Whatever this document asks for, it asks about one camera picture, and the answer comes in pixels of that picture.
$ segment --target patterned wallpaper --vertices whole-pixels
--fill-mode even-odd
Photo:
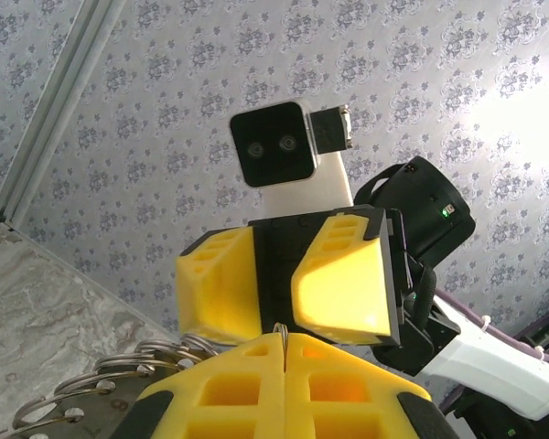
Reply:
[[[263,212],[228,119],[294,97],[350,104],[352,189],[423,155],[463,192],[441,287],[510,332],[549,310],[549,0],[128,2],[23,232],[177,331],[175,256]]]
[[[79,6],[0,0],[0,185]]]

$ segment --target black camera housing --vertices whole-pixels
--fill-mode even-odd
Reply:
[[[248,186],[272,186],[313,176],[317,155],[308,121],[294,101],[231,118],[231,135]]]

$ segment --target marble floor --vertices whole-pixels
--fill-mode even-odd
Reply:
[[[165,332],[0,224],[0,430],[104,354]]]

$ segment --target camera lens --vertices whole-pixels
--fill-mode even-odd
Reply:
[[[295,137],[293,137],[292,135],[286,135],[281,139],[278,145],[281,147],[283,151],[287,151],[287,153],[290,153],[291,151],[294,151],[296,148]]]
[[[248,146],[248,154],[252,158],[260,158],[264,155],[264,146],[262,146],[258,142],[254,142],[253,144]]]

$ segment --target yellow plastic part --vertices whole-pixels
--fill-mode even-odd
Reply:
[[[282,439],[281,335],[266,334],[207,359],[149,386],[138,399],[158,391],[174,396],[151,439]]]
[[[296,323],[337,343],[391,335],[381,240],[363,240],[367,225],[361,216],[329,217],[291,281]]]
[[[397,400],[421,387],[304,334],[266,334],[149,386],[171,391],[151,439],[417,439]]]
[[[291,334],[285,439],[417,439],[396,398],[402,391],[431,401],[410,381],[305,334]]]
[[[252,227],[209,236],[177,258],[179,330],[238,345],[262,334]]]

